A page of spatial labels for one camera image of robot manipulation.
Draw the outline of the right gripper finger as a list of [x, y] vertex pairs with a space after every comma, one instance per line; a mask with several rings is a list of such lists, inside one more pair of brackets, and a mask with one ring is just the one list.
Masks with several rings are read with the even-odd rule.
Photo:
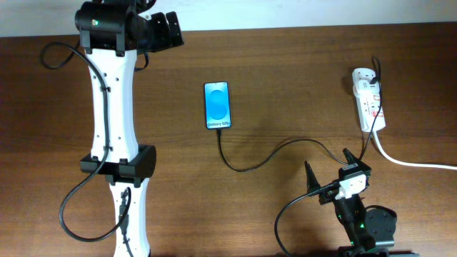
[[306, 188], [307, 193], [312, 193], [316, 190], [319, 190], [321, 185], [318, 182], [315, 173], [313, 172], [311, 165], [308, 161], [304, 162], [305, 164], [305, 171], [306, 171]]
[[346, 168], [367, 168], [368, 166], [359, 158], [354, 156], [347, 148], [343, 150], [343, 154], [347, 160]]

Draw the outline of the blue Galaxy smartphone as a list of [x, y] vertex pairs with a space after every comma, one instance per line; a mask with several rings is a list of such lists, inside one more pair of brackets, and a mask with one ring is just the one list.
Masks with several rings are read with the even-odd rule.
[[226, 81], [204, 84], [204, 101], [207, 129], [231, 127], [229, 85]]

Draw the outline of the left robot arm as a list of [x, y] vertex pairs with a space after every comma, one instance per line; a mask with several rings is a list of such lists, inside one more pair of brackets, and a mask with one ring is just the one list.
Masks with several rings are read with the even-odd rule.
[[104, 176], [115, 207], [115, 256], [150, 256], [146, 192], [156, 148], [136, 140], [133, 80], [139, 55], [182, 46], [176, 12], [153, 13], [153, 1], [87, 1], [75, 14], [89, 61], [94, 140], [81, 170]]

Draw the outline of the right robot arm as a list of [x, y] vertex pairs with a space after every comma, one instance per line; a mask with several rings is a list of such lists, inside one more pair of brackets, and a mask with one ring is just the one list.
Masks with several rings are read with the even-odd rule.
[[319, 203], [332, 203], [339, 223], [351, 242], [340, 247], [338, 256], [416, 256], [410, 251], [390, 252], [395, 245], [397, 214], [379, 205], [365, 206], [360, 193], [369, 187], [371, 167], [343, 150], [348, 162], [338, 170], [338, 178], [321, 186], [311, 165], [306, 162], [307, 193], [317, 195]]

